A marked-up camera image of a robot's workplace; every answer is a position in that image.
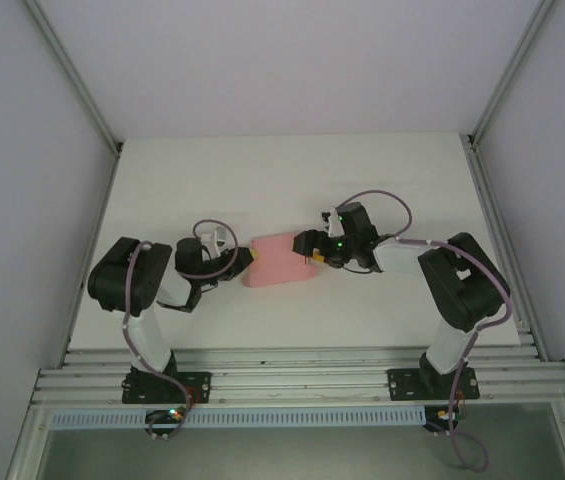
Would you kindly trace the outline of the pink paper box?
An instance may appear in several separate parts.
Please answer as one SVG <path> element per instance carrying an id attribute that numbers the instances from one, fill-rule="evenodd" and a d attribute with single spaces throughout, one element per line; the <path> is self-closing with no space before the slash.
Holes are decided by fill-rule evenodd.
<path id="1" fill-rule="evenodd" d="M 262 288 L 284 283 L 306 281 L 318 274 L 318 268 L 293 251 L 297 233 L 257 237 L 250 248 L 256 254 L 242 283 L 248 288 Z"/>

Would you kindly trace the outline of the grey lower panel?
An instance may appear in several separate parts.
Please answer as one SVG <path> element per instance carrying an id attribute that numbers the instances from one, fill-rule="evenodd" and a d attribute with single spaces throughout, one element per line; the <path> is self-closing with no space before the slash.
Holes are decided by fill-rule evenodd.
<path id="1" fill-rule="evenodd" d="M 494 442 L 484 474 L 462 469 L 447 439 L 413 428 L 189 430 L 52 434 L 38 480 L 565 480 L 548 437 Z"/>

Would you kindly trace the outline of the aluminium side rail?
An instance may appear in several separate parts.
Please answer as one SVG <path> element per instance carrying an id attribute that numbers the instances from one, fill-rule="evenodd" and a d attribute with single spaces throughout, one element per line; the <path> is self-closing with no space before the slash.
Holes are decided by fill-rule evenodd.
<path id="1" fill-rule="evenodd" d="M 114 185 L 115 177 L 117 174 L 120 158 L 123 152 L 124 142 L 117 142 L 115 144 L 115 147 L 116 147 L 116 151 L 113 156 L 113 163 L 111 166 L 111 170 L 106 178 L 106 182 L 104 184 L 104 192 L 102 194 L 102 198 L 98 200 L 97 203 L 95 204 L 96 217 L 88 239 L 85 257 L 80 268 L 78 283 L 73 293 L 71 309 L 69 311 L 69 317 L 66 325 L 62 329 L 61 341 L 59 344 L 59 353 L 57 354 L 57 358 L 52 362 L 53 367 L 61 367 L 64 364 L 64 358 L 68 351 L 68 347 L 70 346 L 71 343 L 71 338 L 78 318 L 82 298 L 84 292 L 86 291 L 86 284 L 89 276 L 89 268 L 94 256 L 97 241 L 102 228 L 102 223 L 106 214 L 106 210 L 111 196 L 111 191 Z"/>
<path id="2" fill-rule="evenodd" d="M 530 330 L 539 358 L 543 361 L 548 361 L 549 356 L 536 311 L 526 288 L 521 267 L 504 217 L 499 208 L 487 168 L 480 155 L 479 148 L 473 145 L 472 138 L 468 135 L 461 135 L 460 139 L 496 256 L 500 262 L 502 273 L 511 287 L 518 323 Z"/>

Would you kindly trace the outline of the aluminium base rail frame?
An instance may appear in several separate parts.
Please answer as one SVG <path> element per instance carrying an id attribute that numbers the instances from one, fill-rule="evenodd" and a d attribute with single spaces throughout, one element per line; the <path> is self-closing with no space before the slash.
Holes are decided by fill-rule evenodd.
<path id="1" fill-rule="evenodd" d="M 384 405 L 387 370 L 418 364 L 419 349 L 180 350 L 182 371 L 207 371 L 218 406 Z M 477 347 L 469 358 L 482 403 L 565 401 L 565 363 L 541 360 L 530 343 Z M 122 350 L 69 352 L 58 369 L 39 373 L 37 406 L 113 406 L 130 367 Z"/>

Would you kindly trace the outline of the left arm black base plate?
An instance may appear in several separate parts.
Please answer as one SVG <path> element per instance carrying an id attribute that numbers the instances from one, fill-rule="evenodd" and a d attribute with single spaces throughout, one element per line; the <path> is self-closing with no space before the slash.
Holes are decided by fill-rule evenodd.
<path id="1" fill-rule="evenodd" d="M 191 395 L 193 403 L 209 401 L 211 377 L 209 372 L 179 372 L 175 379 Z M 121 383 L 123 404 L 184 404 L 183 392 L 172 382 L 132 369 Z"/>

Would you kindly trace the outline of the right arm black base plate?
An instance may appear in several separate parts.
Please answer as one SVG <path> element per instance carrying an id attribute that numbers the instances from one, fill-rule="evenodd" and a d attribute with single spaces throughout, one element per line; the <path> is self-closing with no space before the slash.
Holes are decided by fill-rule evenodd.
<path id="1" fill-rule="evenodd" d="M 440 375 L 435 370 L 426 373 L 419 368 L 389 369 L 388 390 L 392 401 L 448 400 L 455 373 Z M 462 369 L 456 385 L 456 393 L 465 399 L 479 399 L 481 394 L 473 368 Z"/>

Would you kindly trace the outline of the aluminium corner post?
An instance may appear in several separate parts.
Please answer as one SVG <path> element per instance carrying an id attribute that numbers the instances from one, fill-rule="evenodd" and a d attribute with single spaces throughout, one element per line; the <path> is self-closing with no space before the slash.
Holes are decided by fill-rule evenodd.
<path id="1" fill-rule="evenodd" d="M 503 107 L 527 61 L 543 35 L 551 16 L 561 0 L 537 0 L 529 20 L 517 41 L 472 133 L 468 136 L 473 151 L 479 149 L 492 123 Z"/>
<path id="2" fill-rule="evenodd" d="M 119 159 L 122 142 L 113 133 L 42 4 L 39 0 L 22 2 L 96 133 L 113 158 Z"/>

